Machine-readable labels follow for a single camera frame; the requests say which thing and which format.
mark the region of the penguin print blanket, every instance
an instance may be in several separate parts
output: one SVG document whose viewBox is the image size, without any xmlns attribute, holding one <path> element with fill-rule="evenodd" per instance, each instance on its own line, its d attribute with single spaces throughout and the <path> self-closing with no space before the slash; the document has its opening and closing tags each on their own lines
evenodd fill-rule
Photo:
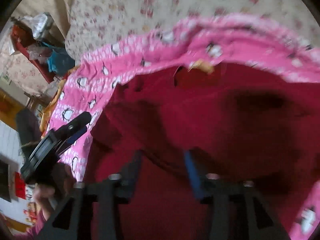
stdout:
<svg viewBox="0 0 320 240">
<path fill-rule="evenodd" d="M 49 122 L 48 129 L 57 129 L 83 111 L 92 115 L 87 133 L 62 156 L 76 179 L 84 177 L 92 143 L 90 130 L 117 84 L 125 84 L 137 74 L 189 67 L 198 60 L 212 65 L 222 61 L 245 64 L 278 74 L 287 82 L 320 82 L 320 49 L 279 23 L 253 15 L 186 18 L 171 30 L 156 29 L 105 45 L 82 56 L 81 66 L 69 76 Z M 312 225 L 319 222 L 311 217 Z M 312 226 L 297 230 L 307 237 L 308 227 Z"/>
</svg>

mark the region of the red garment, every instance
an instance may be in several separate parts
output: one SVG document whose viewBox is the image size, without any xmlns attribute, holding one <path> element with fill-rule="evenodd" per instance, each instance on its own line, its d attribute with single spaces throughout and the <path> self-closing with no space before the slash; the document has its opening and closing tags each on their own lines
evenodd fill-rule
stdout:
<svg viewBox="0 0 320 240">
<path fill-rule="evenodd" d="M 287 231 L 318 179 L 320 85 L 221 66 L 211 86 L 196 81 L 204 78 L 199 70 L 174 78 L 177 68 L 117 85 L 93 128 L 87 182 L 102 181 L 144 151 L 135 196 L 119 208 L 126 240 L 202 239 L 209 230 L 210 212 L 187 178 L 187 149 L 225 180 L 253 180 Z M 96 225 L 94 219 L 93 234 Z"/>
</svg>

